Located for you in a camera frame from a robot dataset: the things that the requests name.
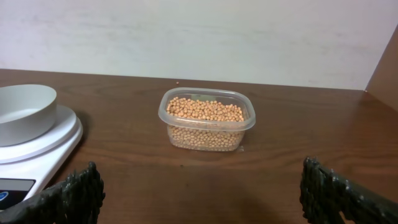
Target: brown table surface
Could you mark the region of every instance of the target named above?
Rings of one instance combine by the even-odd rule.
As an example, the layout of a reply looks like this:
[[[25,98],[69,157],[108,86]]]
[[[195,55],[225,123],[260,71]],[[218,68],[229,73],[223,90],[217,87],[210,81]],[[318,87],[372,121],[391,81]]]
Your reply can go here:
[[[84,140],[55,181],[95,161],[105,182],[99,223],[306,223],[305,156],[398,201],[398,114],[371,95],[245,83],[0,70],[0,86],[39,83],[73,109]],[[257,115],[244,151],[173,147],[157,111],[178,86],[233,90]]]

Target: white wall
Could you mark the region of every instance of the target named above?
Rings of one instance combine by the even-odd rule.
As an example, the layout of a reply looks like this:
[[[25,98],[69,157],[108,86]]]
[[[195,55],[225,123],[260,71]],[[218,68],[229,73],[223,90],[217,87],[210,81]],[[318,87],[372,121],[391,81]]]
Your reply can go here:
[[[396,0],[0,0],[0,68],[363,90]]]

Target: white kitchen scale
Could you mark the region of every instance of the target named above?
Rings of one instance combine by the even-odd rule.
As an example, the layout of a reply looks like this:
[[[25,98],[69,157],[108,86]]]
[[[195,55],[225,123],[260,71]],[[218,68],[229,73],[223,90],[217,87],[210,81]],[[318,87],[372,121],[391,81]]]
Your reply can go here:
[[[82,134],[76,114],[58,105],[56,122],[46,133],[27,142],[0,147],[0,210],[43,190]]]

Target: bean pile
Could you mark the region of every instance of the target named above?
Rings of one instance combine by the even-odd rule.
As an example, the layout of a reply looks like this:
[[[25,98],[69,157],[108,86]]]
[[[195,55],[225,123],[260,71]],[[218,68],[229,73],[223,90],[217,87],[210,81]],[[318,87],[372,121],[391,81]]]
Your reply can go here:
[[[242,110],[236,105],[223,105],[217,101],[199,101],[175,97],[167,106],[167,113],[183,118],[210,121],[244,121]]]
[[[223,105],[217,101],[194,101],[175,97],[169,101],[167,113],[209,121],[244,121],[240,107]],[[244,131],[209,131],[172,125],[168,125],[167,130],[174,146],[202,151],[233,151],[244,135]]]

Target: plastic container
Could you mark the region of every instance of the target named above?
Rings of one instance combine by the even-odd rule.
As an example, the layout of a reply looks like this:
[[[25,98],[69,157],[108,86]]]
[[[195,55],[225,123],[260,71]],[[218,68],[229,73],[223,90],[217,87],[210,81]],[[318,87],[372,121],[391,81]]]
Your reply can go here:
[[[237,105],[244,121],[210,121],[183,118],[167,113],[170,100],[186,98],[199,101],[217,101],[222,105]],[[241,142],[245,130],[256,123],[256,114],[250,100],[240,93],[204,88],[174,88],[169,90],[159,106],[159,117],[167,123],[170,142],[177,147],[201,151],[233,151]]]

